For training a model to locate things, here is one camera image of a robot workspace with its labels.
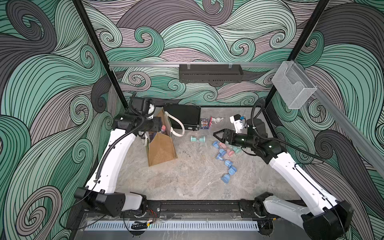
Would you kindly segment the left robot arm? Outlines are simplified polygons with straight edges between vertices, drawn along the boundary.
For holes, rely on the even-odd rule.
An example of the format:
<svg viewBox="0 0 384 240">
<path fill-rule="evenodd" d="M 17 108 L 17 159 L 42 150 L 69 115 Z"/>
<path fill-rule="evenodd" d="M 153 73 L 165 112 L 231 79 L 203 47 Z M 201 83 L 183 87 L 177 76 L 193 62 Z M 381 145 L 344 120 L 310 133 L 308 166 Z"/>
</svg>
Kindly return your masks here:
<svg viewBox="0 0 384 240">
<path fill-rule="evenodd" d="M 155 117 L 155 103 L 150 98 L 133 97 L 129 108 L 115 117 L 106 150 L 85 187 L 77 188 L 76 204 L 86 210 L 117 217 L 125 211 L 144 213 L 146 197 L 136 193 L 116 192 L 117 180 L 126 155 L 140 133 L 158 132 L 160 117 Z"/>
</svg>

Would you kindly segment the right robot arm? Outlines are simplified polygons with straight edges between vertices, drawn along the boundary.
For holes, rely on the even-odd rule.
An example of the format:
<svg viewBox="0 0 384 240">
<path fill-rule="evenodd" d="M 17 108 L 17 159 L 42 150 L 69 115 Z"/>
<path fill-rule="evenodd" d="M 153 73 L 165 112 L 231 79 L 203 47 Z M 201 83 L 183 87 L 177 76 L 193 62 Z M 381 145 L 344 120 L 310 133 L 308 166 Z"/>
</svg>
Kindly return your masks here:
<svg viewBox="0 0 384 240">
<path fill-rule="evenodd" d="M 320 186 L 294 161 L 286 147 L 289 143 L 278 138 L 269 138 L 265 123 L 258 119 L 256 108 L 263 111 L 265 100 L 257 100 L 251 117 L 246 121 L 247 133 L 240 132 L 240 115 L 232 117 L 235 130 L 222 129 L 214 132 L 214 137 L 223 144 L 241 149 L 249 148 L 251 156 L 260 157 L 277 171 L 301 197 L 301 206 L 291 201 L 281 200 L 272 193 L 265 192 L 255 198 L 254 212 L 258 217 L 257 226 L 261 235 L 268 236 L 274 230 L 273 222 L 283 218 L 302 228 L 312 240 L 337 240 L 346 238 L 352 222 L 354 209 L 347 201 L 339 201 Z"/>
</svg>

